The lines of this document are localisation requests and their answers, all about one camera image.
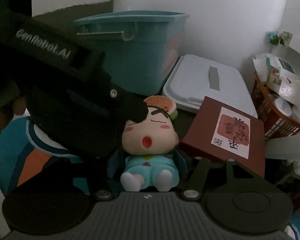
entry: white label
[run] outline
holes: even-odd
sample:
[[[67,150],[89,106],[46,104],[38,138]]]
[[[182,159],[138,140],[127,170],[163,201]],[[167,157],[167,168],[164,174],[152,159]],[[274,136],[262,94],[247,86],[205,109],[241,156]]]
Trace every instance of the white label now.
[[[250,119],[222,107],[211,143],[248,159]]]

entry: blue plastic bucket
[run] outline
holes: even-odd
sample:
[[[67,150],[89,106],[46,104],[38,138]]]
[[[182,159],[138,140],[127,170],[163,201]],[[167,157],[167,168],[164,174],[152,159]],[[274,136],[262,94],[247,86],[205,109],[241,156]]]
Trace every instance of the blue plastic bucket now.
[[[106,53],[112,82],[141,95],[155,95],[178,59],[183,13],[127,11],[75,20],[77,34],[91,49]]]

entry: white doll foot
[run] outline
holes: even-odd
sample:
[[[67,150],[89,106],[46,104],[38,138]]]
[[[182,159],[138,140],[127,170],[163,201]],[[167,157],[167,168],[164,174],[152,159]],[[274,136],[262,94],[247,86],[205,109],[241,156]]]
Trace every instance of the white doll foot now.
[[[134,192],[140,191],[141,188],[140,179],[132,175],[131,173],[128,172],[122,173],[120,177],[120,182],[125,191],[134,191]]]
[[[171,189],[172,174],[168,170],[161,171],[154,179],[154,186],[160,192],[167,192]]]

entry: doll leg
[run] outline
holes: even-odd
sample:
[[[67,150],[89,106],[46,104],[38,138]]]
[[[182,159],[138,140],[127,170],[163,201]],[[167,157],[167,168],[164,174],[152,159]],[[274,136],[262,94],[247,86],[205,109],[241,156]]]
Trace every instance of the doll leg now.
[[[178,170],[168,165],[159,165],[153,172],[153,185],[160,192],[167,192],[179,183]]]
[[[135,166],[126,170],[120,177],[121,184],[126,191],[140,191],[149,187],[151,169],[145,166]]]

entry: metal screw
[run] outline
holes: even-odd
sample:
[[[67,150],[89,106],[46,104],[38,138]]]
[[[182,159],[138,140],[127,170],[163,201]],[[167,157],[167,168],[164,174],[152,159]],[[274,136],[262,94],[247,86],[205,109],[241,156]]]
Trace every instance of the metal screw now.
[[[118,92],[117,92],[117,90],[115,90],[115,89],[112,89],[112,90],[110,91],[110,96],[111,96],[111,98],[116,98],[116,97],[117,97],[117,95],[118,95]]]
[[[183,195],[187,198],[196,198],[199,196],[199,192],[195,190],[186,190]]]
[[[111,192],[108,190],[98,190],[96,196],[99,198],[109,198],[111,196]]]

